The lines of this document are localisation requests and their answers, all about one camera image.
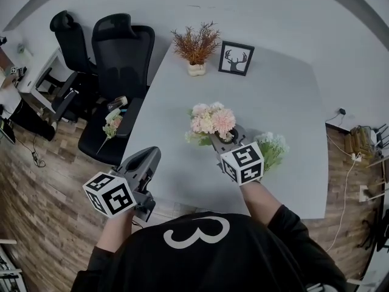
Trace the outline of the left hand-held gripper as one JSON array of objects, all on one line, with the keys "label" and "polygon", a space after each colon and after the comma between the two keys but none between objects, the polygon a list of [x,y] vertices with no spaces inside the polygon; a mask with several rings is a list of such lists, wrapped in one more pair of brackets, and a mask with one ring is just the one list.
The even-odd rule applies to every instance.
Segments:
[{"label": "left hand-held gripper", "polygon": [[94,209],[108,218],[133,210],[137,218],[147,222],[155,207],[147,185],[160,159],[160,149],[152,146],[126,158],[109,173],[97,173],[83,185]]}]

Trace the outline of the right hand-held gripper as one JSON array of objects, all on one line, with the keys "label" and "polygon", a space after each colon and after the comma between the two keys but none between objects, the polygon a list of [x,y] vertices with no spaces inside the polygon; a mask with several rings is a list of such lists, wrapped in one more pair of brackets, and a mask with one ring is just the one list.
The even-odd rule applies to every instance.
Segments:
[{"label": "right hand-held gripper", "polygon": [[263,177],[264,157],[258,144],[252,142],[252,136],[245,128],[235,125],[235,130],[238,136],[228,142],[216,134],[211,134],[210,140],[215,151],[227,151],[220,156],[222,170],[232,181],[242,186],[259,181]]}]

